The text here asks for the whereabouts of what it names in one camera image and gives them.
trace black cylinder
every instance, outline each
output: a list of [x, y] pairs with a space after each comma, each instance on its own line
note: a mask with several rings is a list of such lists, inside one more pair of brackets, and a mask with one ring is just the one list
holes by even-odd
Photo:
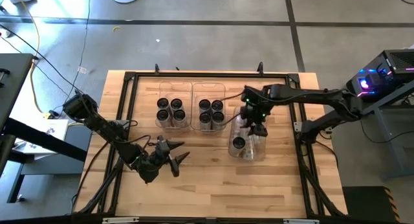
[[213, 113], [216, 111], [223, 112], [223, 102], [220, 100], [214, 100], [212, 102], [212, 111]]
[[215, 112], [212, 116], [212, 129], [221, 130], [224, 128], [224, 115], [221, 112]]
[[246, 146], [246, 141], [242, 137], [235, 137], [228, 147], [228, 153], [233, 157], [238, 157]]
[[187, 126], [187, 119], [186, 113], [183, 110], [177, 110], [174, 112], [173, 116], [173, 123], [175, 127], [186, 127]]
[[179, 98], [174, 98], [171, 101], [171, 109], [173, 110], [173, 112], [175, 112], [176, 110], [183, 110], [183, 106], [182, 106], [182, 101]]
[[162, 127], [170, 127], [171, 126], [171, 117], [167, 110], [160, 110], [157, 113], [157, 120], [160, 122]]
[[201, 100], [199, 102], [200, 113], [209, 112], [212, 104], [207, 99]]
[[158, 110], [167, 110], [168, 109], [168, 99], [166, 98], [160, 98], [157, 101]]
[[211, 130], [212, 128], [212, 116], [205, 112], [200, 115], [200, 130]]

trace yellow cable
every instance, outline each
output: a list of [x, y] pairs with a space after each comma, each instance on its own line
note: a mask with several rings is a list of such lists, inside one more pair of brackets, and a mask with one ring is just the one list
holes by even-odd
[[[38, 30], [38, 26], [36, 25], [36, 22], [33, 19], [32, 14], [28, 11], [25, 3], [23, 2], [23, 0], [20, 0], [21, 4], [23, 5], [23, 7], [25, 7], [26, 12], [29, 14], [30, 18], [33, 21], [34, 27], [36, 29], [36, 34], [38, 35], [38, 47], [36, 49], [35, 55], [34, 56], [38, 56], [38, 51], [39, 51], [39, 46], [40, 46], [40, 35], [39, 35], [39, 30]], [[33, 95], [33, 102], [34, 105], [36, 106], [36, 108], [38, 109], [38, 111], [40, 113], [42, 113], [42, 111], [40, 110], [40, 107], [38, 106], [38, 101], [36, 100], [36, 94], [34, 93], [34, 86], [33, 86], [33, 71], [34, 71], [34, 61], [32, 61], [32, 66], [30, 68], [30, 86], [32, 87], [32, 95]]]

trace blue light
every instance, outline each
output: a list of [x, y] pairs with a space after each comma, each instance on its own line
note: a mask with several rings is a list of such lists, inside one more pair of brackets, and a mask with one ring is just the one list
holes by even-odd
[[360, 80], [360, 85], [363, 89], [369, 89], [369, 85], [367, 84], [367, 81], [365, 79]]

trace table leg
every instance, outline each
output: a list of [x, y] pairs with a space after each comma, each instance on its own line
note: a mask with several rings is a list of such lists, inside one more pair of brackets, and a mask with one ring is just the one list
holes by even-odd
[[23, 184], [23, 180], [25, 179], [25, 175], [21, 174], [21, 171], [24, 167], [24, 164], [20, 164], [19, 170], [17, 171], [16, 178], [14, 179], [12, 190], [10, 191], [7, 203], [15, 203], [17, 201], [17, 197], [20, 192], [21, 184]]

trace clamp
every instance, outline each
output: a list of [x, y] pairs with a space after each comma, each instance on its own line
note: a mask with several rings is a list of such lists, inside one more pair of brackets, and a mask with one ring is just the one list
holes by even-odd
[[3, 87], [4, 86], [4, 84], [1, 83], [1, 80], [3, 79], [3, 76], [5, 74], [9, 75], [10, 74], [10, 71], [7, 70], [7, 69], [0, 68], [0, 87]]

